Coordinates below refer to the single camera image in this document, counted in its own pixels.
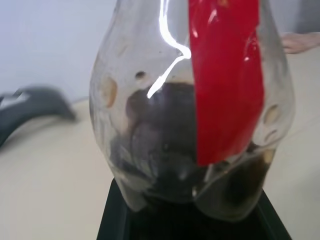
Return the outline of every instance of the dark gray plastic object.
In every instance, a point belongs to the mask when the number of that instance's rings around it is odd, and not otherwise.
[[[4,99],[18,99],[21,95],[26,97],[25,101],[0,109],[0,148],[17,128],[31,119],[56,115],[76,120],[64,97],[51,87],[26,87],[13,94],[0,94],[0,106]]]

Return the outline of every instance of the clear plastic bottle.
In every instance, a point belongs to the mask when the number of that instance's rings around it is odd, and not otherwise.
[[[237,221],[256,205],[294,95],[268,1],[247,4],[118,0],[94,64],[90,114],[133,211],[156,199]]]

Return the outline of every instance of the beige table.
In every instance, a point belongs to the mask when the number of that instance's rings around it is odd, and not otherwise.
[[[320,49],[289,57],[297,115],[265,191],[295,240],[320,236]],[[96,239],[113,178],[91,129],[79,122],[28,123],[0,151],[0,240]]]

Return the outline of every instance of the transparent plastic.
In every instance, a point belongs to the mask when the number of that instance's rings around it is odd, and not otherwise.
[[[210,217],[237,221],[255,207],[294,117],[287,60],[268,1],[259,5],[263,111],[243,152],[199,166],[188,1],[118,0],[93,68],[90,114],[133,211],[155,200],[193,203]]]

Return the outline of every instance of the black stand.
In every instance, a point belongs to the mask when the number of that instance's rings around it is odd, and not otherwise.
[[[173,220],[151,219],[145,222],[146,231],[140,229],[113,180],[97,240],[291,240],[264,192],[255,210],[238,223],[208,218],[191,205],[189,219],[177,215]]]

